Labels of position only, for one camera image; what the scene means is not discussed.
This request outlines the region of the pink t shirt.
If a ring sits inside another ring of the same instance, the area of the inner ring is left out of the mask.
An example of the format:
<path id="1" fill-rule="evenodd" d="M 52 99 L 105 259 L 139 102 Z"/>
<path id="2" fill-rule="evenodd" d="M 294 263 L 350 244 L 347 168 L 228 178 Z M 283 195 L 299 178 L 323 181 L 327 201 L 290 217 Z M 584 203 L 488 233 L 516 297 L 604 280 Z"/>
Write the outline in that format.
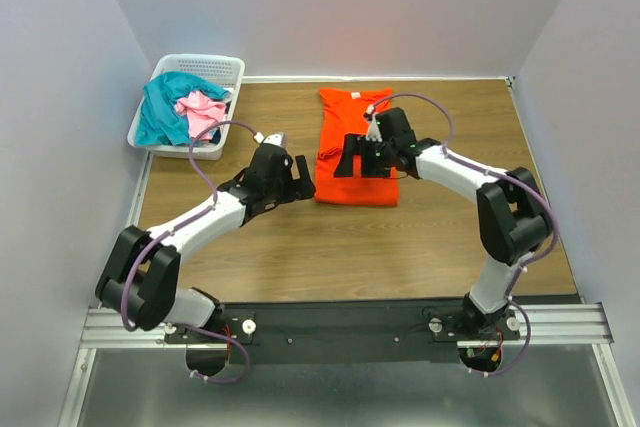
<path id="1" fill-rule="evenodd" d="M 185 116 L 188 122 L 188 135 L 194 139 L 205 127 L 221 122 L 226 117 L 226 104 L 213 100 L 199 90 L 177 100 L 175 112 Z"/>

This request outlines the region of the white plastic basket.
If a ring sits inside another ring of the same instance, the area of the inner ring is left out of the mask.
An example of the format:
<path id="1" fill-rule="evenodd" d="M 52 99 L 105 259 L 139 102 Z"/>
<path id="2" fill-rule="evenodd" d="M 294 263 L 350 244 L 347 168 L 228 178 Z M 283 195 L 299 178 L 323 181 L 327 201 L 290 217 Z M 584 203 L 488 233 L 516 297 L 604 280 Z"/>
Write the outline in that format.
<path id="1" fill-rule="evenodd" d="M 231 93 L 232 97 L 227 103 L 225 120 L 230 120 L 234 117 L 240 87 L 245 72 L 244 61 L 239 58 L 221 55 L 170 54 L 162 57 L 158 61 L 149 81 L 151 81 L 158 75 L 169 71 L 179 71 L 194 74 L 211 83 L 227 89 Z M 134 148 L 146 150 L 160 157 L 185 158 L 188 155 L 188 145 L 138 146 L 134 143 L 134 134 L 135 129 L 138 127 L 139 123 L 142 99 L 139 103 L 127 134 L 127 141 L 129 145 Z"/>

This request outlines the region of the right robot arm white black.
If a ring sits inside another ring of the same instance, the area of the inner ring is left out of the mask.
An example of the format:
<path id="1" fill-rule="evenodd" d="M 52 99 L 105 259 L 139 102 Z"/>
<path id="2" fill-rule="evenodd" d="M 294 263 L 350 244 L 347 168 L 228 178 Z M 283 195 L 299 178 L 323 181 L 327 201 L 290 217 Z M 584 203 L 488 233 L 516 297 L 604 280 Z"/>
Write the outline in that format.
<path id="1" fill-rule="evenodd" d="M 381 114 L 369 108 L 365 119 L 368 129 L 364 134 L 344 136 L 335 177 L 353 176 L 359 158 L 365 178 L 385 178 L 396 169 L 437 183 L 476 206 L 487 258 L 479 278 L 463 297 L 456 321 L 467 336 L 485 337 L 503 317 L 526 263 L 555 234 L 533 174 L 525 168 L 495 169 L 457 155 L 432 138 L 419 140 L 400 108 Z"/>

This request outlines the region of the teal t shirt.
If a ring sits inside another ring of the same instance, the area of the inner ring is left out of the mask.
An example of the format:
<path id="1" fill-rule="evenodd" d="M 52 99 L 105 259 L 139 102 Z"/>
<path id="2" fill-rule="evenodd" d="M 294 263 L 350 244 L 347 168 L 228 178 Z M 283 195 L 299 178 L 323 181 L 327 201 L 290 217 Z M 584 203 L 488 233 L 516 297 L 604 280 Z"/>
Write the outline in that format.
<path id="1" fill-rule="evenodd" d="M 199 90 L 213 100 L 226 104 L 231 93 L 194 74 L 169 71 L 158 75 L 143 87 L 139 123 L 134 143 L 138 146 L 183 146 L 193 139 L 188 135 L 185 116 L 178 115 L 174 106 L 178 99 Z"/>

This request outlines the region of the orange t shirt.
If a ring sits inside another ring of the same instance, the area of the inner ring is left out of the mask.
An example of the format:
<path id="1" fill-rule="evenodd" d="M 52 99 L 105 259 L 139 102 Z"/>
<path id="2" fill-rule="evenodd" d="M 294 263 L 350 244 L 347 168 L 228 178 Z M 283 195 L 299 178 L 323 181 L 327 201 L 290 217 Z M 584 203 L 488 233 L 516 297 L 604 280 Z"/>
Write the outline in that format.
<path id="1" fill-rule="evenodd" d="M 364 118 L 366 108 L 393 93 L 390 88 L 374 91 L 344 91 L 322 88 L 319 96 L 323 105 L 324 120 L 320 132 L 318 153 L 315 162 L 315 200 L 323 203 L 395 207 L 399 201 L 397 171 L 390 178 L 363 178 L 360 175 L 360 159 L 354 159 L 354 175 L 337 178 L 347 134 L 366 133 L 368 125 Z"/>

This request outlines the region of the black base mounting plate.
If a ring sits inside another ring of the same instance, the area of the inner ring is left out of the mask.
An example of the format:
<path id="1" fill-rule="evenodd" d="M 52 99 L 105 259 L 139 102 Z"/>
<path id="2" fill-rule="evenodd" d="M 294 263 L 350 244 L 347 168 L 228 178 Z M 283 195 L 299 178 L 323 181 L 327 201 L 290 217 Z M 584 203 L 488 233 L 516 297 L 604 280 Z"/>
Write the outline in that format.
<path id="1" fill-rule="evenodd" d="M 476 315 L 463 298 L 332 302 L 229 303 L 207 330 L 238 347 L 183 327 L 167 332 L 196 366 L 470 361 L 493 371 L 497 350 L 518 340 L 520 322 L 507 307 Z"/>

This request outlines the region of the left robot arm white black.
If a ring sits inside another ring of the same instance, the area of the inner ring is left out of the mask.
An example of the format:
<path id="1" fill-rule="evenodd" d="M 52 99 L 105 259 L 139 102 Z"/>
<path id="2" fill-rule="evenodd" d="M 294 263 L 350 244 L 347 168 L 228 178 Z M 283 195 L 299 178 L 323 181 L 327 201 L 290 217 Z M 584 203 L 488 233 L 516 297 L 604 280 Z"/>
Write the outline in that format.
<path id="1" fill-rule="evenodd" d="M 182 264 L 253 218 L 282 204 L 311 199 L 314 193 L 306 158 L 291 157 L 285 148 L 263 142 L 249 166 L 200 205 L 148 230 L 125 228 L 115 241 L 95 295 L 121 315 L 130 331 L 182 324 L 197 340 L 212 341 L 222 327 L 216 312 L 219 302 L 197 289 L 178 287 Z"/>

